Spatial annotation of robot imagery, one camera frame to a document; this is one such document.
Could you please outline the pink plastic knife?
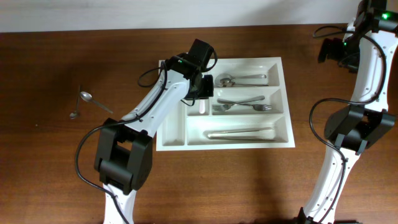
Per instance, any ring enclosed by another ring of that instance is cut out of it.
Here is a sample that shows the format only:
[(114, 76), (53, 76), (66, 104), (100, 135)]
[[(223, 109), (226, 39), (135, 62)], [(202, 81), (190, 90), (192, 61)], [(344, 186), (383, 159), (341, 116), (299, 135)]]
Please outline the pink plastic knife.
[(200, 114), (206, 113), (206, 101), (205, 100), (199, 100), (199, 113)]

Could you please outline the silver tablespoon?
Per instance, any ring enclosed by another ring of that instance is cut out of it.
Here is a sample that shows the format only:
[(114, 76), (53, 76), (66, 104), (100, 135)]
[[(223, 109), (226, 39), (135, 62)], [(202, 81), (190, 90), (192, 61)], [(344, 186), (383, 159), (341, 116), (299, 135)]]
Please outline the silver tablespoon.
[(266, 78), (266, 74), (245, 75), (245, 76), (232, 76), (228, 73), (222, 73), (215, 78), (215, 84), (220, 84), (222, 81), (235, 80), (235, 79), (248, 79), (248, 78)]
[(215, 87), (218, 88), (226, 88), (226, 87), (251, 87), (251, 86), (258, 86), (258, 87), (264, 87), (267, 85), (261, 85), (261, 84), (239, 84), (236, 83), (232, 80), (230, 81), (223, 81), (221, 83), (215, 83)]

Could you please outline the silver fork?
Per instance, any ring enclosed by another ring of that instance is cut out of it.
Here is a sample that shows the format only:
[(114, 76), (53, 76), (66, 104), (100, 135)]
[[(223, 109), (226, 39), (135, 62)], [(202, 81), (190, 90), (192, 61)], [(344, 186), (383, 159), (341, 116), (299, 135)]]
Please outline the silver fork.
[(249, 98), (246, 100), (241, 100), (241, 101), (228, 101), (228, 100), (221, 100), (218, 99), (218, 105), (212, 105), (212, 110), (213, 111), (220, 111), (220, 112), (225, 112), (230, 110), (233, 106), (235, 105), (241, 105), (241, 104), (246, 104), (250, 102), (255, 102), (255, 101), (261, 101), (264, 100), (265, 96), (256, 96), (254, 98)]
[[(218, 99), (217, 102), (218, 103), (232, 103), (233, 101)], [(271, 105), (265, 105), (265, 104), (243, 103), (243, 104), (241, 104), (241, 106), (249, 106), (252, 109), (254, 109), (255, 111), (269, 111), (272, 109)]]

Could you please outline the long metal tweezers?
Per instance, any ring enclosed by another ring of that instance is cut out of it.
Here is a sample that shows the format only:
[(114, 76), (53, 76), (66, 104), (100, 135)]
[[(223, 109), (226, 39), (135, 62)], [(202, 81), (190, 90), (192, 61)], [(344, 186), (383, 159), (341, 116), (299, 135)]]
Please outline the long metal tweezers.
[(205, 137), (217, 140), (265, 141), (273, 140), (274, 128), (234, 129), (227, 131), (206, 131)]

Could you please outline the silver teaspoon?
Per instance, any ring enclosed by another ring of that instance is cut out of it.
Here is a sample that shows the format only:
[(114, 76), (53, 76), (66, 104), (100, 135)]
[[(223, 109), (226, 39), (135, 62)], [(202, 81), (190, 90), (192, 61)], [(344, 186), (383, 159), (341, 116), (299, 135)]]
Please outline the silver teaspoon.
[(82, 98), (82, 100), (84, 100), (85, 102), (89, 102), (89, 103), (94, 103), (96, 106), (99, 106), (100, 108), (102, 108), (103, 110), (109, 112), (109, 113), (113, 113), (112, 110), (110, 110), (109, 108), (107, 108), (105, 105), (101, 104), (100, 102), (94, 100), (93, 96), (85, 91), (81, 91), (80, 92), (80, 97)]

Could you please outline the small dark teaspoon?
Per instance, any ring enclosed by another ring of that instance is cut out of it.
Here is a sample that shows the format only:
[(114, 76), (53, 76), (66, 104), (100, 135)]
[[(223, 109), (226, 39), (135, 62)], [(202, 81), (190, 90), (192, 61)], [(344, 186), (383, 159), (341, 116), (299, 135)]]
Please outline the small dark teaspoon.
[(70, 119), (76, 119), (80, 116), (80, 110), (79, 110), (80, 92), (81, 92), (81, 85), (79, 85), (79, 87), (78, 87), (78, 91), (76, 94), (75, 109), (73, 112), (70, 113), (70, 115), (69, 115)]

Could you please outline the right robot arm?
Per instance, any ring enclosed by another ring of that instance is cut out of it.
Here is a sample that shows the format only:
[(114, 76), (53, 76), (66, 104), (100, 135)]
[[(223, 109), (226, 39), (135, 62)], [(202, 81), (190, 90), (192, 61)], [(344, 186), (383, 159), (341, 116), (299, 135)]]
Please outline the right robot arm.
[(362, 0), (356, 17), (345, 27), (324, 34), (318, 61), (335, 60), (357, 74), (350, 100), (332, 98), (345, 107), (330, 115), (324, 135), (325, 158), (309, 201), (294, 223), (335, 223), (335, 211), (345, 182), (361, 154), (390, 131), (388, 81), (397, 49), (397, 3)]

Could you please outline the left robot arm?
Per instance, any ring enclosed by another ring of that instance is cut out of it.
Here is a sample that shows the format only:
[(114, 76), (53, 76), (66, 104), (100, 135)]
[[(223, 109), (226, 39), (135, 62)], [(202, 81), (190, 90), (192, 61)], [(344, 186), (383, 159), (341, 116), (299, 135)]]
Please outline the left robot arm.
[(182, 100), (213, 96), (208, 62), (214, 48), (199, 39), (187, 53), (161, 61), (159, 77), (130, 113), (116, 121), (108, 118), (99, 132), (94, 168), (106, 194), (105, 223), (132, 223), (137, 191), (152, 169), (152, 143), (165, 117)]

